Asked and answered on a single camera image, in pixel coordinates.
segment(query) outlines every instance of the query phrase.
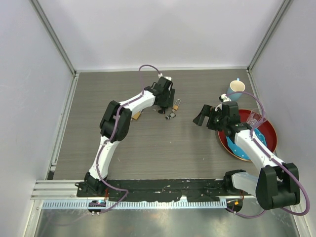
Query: reflective metal surface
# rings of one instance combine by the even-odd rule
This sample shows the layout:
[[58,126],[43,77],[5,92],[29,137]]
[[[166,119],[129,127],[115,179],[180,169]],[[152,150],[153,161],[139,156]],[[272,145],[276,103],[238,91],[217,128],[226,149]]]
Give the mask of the reflective metal surface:
[[[261,212],[254,198],[241,213]],[[91,216],[87,210],[42,210],[37,237],[296,237],[293,216],[276,209],[243,219],[224,209],[113,210]]]

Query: blue object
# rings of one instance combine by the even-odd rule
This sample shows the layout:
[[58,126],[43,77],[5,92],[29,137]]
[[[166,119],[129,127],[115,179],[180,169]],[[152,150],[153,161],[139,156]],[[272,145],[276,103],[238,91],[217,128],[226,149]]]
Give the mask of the blue object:
[[[230,93],[235,92],[235,91],[244,91],[244,90],[245,90],[245,84],[242,83],[241,81],[239,82],[239,78],[237,78],[237,80],[234,80],[229,84],[227,94],[230,94]],[[236,101],[237,99],[239,99],[241,97],[241,93],[229,95],[228,97],[232,101]]]
[[[256,136],[259,138],[259,140],[260,140],[265,146],[267,146],[265,136],[264,136],[257,128],[254,129],[254,133],[255,133]],[[237,146],[235,143],[233,143],[229,137],[226,137],[226,139],[227,139],[227,145],[228,145],[228,147],[232,150],[232,152],[233,152],[236,156],[238,156],[238,157],[240,157],[240,158],[242,158],[242,159],[250,160],[250,158],[246,155],[246,153],[245,153],[239,146]]]

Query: clear glass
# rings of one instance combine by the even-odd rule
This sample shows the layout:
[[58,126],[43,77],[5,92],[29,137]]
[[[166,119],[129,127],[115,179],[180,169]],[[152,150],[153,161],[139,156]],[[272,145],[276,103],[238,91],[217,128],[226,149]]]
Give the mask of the clear glass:
[[[250,115],[247,118],[247,124],[250,126],[254,126],[260,119],[262,118],[262,111],[261,109],[253,109],[250,112]],[[267,121],[267,113],[265,113],[265,117],[263,119],[263,122]]]

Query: light blue mug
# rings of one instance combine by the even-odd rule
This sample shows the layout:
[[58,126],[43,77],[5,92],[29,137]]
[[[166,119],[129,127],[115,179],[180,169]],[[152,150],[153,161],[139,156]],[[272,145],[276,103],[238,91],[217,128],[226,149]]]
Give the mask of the light blue mug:
[[[227,94],[230,94],[232,92],[236,92],[236,91],[244,91],[246,89],[246,86],[243,82],[241,82],[239,80],[239,78],[237,78],[237,80],[232,81],[229,84],[228,90],[227,90]],[[237,99],[239,99],[239,97],[241,97],[241,93],[236,93],[233,95],[229,95],[228,96],[232,101],[236,101]]]

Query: red tray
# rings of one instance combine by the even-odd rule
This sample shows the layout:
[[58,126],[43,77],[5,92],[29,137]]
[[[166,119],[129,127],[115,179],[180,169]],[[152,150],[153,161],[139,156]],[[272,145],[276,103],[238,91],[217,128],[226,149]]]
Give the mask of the red tray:
[[[248,116],[250,115],[250,110],[239,110],[239,114],[240,114],[240,121],[241,122],[246,122]],[[277,147],[277,134],[275,129],[273,128],[272,124],[269,121],[265,121],[260,127],[258,127],[259,131],[265,136],[266,139],[266,143],[267,143],[267,148],[271,151],[274,152],[276,147]],[[227,139],[226,136],[224,134],[224,132],[218,132],[218,136],[220,138],[220,141],[222,143],[222,145],[225,147],[225,149],[232,154],[234,157],[240,159],[240,160],[244,160],[244,161],[251,161],[251,160],[247,160],[247,159],[242,159],[236,155],[234,155],[234,153],[232,152],[232,150],[228,147],[227,144]]]

